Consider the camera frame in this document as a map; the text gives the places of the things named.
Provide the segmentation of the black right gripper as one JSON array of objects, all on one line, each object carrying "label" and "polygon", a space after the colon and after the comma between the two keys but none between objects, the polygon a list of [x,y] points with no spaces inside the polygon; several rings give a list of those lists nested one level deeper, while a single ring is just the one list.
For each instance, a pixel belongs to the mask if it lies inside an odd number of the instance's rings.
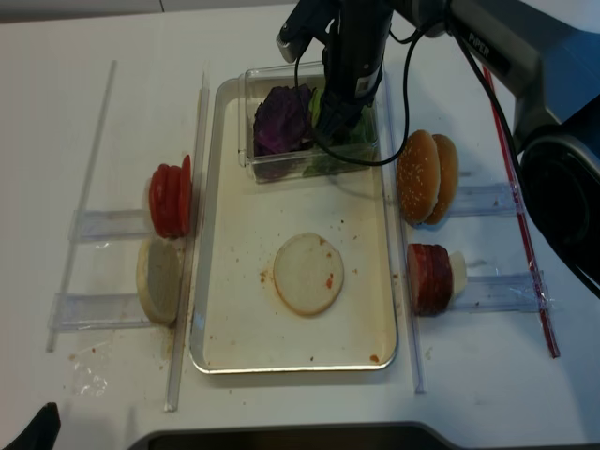
[{"label": "black right gripper", "polygon": [[353,128],[371,104],[383,77],[382,64],[393,9],[384,1],[339,1],[323,51],[325,88],[315,126],[322,135]]}]

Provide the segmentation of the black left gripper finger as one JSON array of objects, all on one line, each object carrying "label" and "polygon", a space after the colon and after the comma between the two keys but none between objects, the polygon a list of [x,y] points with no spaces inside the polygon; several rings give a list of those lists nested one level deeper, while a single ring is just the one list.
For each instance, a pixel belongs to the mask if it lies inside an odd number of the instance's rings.
[{"label": "black left gripper finger", "polygon": [[49,402],[4,450],[53,450],[60,428],[57,404]]}]

